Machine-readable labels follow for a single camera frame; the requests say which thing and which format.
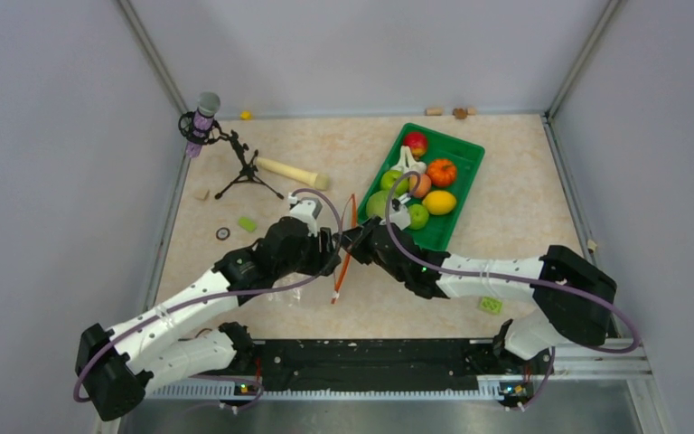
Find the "green cabbage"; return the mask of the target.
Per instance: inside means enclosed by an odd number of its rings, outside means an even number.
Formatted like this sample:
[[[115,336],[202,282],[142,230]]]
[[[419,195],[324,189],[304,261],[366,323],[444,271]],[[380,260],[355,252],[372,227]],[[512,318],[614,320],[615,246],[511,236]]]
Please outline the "green cabbage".
[[[379,190],[373,193],[365,205],[366,218],[380,217],[384,219],[387,215],[387,203],[389,203],[389,213],[393,213],[392,201],[397,197],[396,194],[391,194],[389,190]]]

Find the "clear zip bag orange zipper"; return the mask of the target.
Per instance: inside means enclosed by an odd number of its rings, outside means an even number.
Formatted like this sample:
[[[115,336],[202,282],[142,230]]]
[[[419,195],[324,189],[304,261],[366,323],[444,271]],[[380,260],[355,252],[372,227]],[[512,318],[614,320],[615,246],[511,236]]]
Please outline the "clear zip bag orange zipper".
[[[336,221],[332,235],[338,235],[339,229],[346,232],[357,226],[357,206],[354,193],[350,195],[340,214],[337,213],[333,202],[315,189],[301,188],[292,194],[300,199],[317,197],[321,200],[323,208],[331,211]],[[265,299],[278,304],[308,309],[335,304],[339,299],[342,282],[351,263],[351,256],[348,253],[339,250],[338,254],[340,262],[335,265],[330,274],[321,274],[317,278],[311,278],[302,273],[295,273],[277,281],[273,291],[268,292]]]

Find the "green plastic tray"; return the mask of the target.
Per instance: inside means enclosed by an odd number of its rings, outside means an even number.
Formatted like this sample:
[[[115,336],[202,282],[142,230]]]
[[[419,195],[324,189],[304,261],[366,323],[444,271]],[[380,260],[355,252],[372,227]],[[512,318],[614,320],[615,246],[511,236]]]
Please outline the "green plastic tray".
[[[420,191],[411,195],[410,204],[421,204],[430,193],[447,192],[455,206],[446,213],[435,209],[425,225],[412,223],[408,232],[415,243],[431,250],[445,250],[464,207],[474,178],[485,157],[482,146],[449,136],[418,124],[407,123],[399,131],[384,162],[380,165],[366,194],[357,206],[355,218],[366,222],[379,211],[379,203],[371,197],[389,189],[407,169],[424,172],[429,177]]]

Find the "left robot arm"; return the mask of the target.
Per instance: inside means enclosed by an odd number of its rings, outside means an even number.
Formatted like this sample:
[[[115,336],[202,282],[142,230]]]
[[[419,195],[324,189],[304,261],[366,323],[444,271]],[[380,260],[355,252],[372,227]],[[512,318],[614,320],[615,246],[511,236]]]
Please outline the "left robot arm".
[[[285,216],[248,247],[227,252],[187,288],[140,316],[80,337],[73,398],[91,402],[104,421],[132,411],[161,387],[195,374],[228,369],[244,373],[254,363],[248,329],[225,323],[207,335],[186,334],[210,319],[276,292],[276,282],[303,275],[302,285],[338,265],[342,233]]]

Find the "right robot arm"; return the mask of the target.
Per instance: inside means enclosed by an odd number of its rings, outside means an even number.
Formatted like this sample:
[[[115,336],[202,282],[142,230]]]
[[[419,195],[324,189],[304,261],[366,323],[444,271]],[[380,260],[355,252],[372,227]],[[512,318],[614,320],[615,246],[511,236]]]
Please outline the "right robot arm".
[[[491,297],[532,305],[528,316],[507,321],[494,339],[493,359],[507,373],[557,344],[605,343],[617,285],[565,246],[551,245],[526,259],[471,259],[421,248],[408,233],[378,218],[345,232],[340,244],[418,297]]]

